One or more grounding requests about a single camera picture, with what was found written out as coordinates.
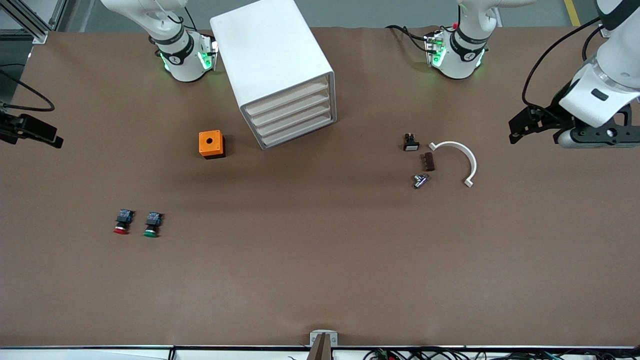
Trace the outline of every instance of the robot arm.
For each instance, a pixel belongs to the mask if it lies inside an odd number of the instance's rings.
[[[427,43],[434,55],[431,66],[442,74],[463,79],[480,66],[484,47],[496,27],[496,8],[517,8],[536,0],[458,0],[460,23],[454,30],[444,29]]]
[[[640,126],[631,123],[630,103],[640,97],[640,6],[634,0],[597,0],[611,35],[573,79],[541,110],[526,107],[509,121],[511,143],[524,135],[559,129],[565,148],[635,147]],[[613,117],[621,114],[622,124]]]
[[[104,6],[140,25],[158,46],[164,67],[179,81],[194,81],[215,66],[218,46],[211,37],[187,31],[173,11],[188,0],[102,0]]]

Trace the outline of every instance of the brown table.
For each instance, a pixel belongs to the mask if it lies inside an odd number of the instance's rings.
[[[339,122],[262,151],[224,73],[179,83],[147,35],[52,33],[23,80],[62,149],[0,143],[0,344],[636,345],[640,152],[508,141],[529,69],[566,28],[497,29],[469,79],[387,29],[315,29]],[[580,65],[553,52],[530,99]],[[15,103],[38,104],[26,91]],[[199,131],[232,135],[203,160]],[[423,189],[411,131],[459,141]],[[134,209],[132,234],[111,232]],[[146,214],[162,236],[142,236]]]

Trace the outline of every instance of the white box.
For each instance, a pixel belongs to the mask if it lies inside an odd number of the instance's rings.
[[[260,0],[211,18],[231,87],[260,147],[336,121],[335,78],[293,0]]]

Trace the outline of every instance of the yellow floor stripe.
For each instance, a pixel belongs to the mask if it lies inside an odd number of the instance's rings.
[[[575,6],[573,0],[564,0],[566,6],[566,12],[569,13],[569,19],[571,19],[571,25],[580,26],[580,19],[578,19],[578,13],[575,12]]]

